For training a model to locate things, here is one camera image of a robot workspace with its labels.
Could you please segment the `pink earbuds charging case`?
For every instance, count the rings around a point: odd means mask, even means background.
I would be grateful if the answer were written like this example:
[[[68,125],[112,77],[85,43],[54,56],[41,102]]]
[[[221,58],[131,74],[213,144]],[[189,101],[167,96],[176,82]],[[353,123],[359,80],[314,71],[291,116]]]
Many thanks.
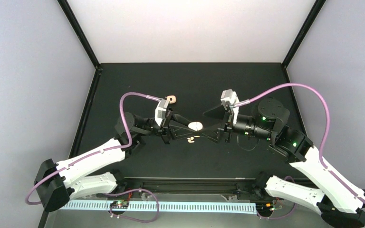
[[[170,103],[170,104],[175,104],[177,102],[176,96],[174,95],[169,95],[166,97],[166,100]]]

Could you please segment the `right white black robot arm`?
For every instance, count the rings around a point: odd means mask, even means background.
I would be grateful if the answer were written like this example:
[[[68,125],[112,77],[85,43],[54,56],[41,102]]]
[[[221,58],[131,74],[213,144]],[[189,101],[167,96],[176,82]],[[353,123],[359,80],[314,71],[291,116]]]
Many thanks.
[[[365,190],[344,180],[329,163],[319,157],[319,150],[302,132],[287,125],[290,112],[274,98],[265,98],[252,116],[239,114],[232,101],[207,110],[204,116],[221,120],[216,141],[230,140],[232,134],[266,140],[268,151],[303,173],[314,187],[306,187],[262,173],[253,183],[252,194],[258,199],[268,195],[282,198],[316,212],[335,228],[365,226]]]

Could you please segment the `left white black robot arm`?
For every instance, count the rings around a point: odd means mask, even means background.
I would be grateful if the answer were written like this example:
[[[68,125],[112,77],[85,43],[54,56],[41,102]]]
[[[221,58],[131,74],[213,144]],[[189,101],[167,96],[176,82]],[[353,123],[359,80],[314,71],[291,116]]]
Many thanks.
[[[39,197],[37,204],[41,204],[45,212],[53,212],[73,199],[109,194],[120,184],[116,172],[93,173],[126,159],[143,143],[143,136],[160,136],[168,143],[176,139],[177,130],[193,133],[202,129],[202,123],[190,121],[172,110],[154,118],[125,113],[117,121],[115,137],[106,143],[71,159],[59,162],[48,159],[41,163],[32,189]]]

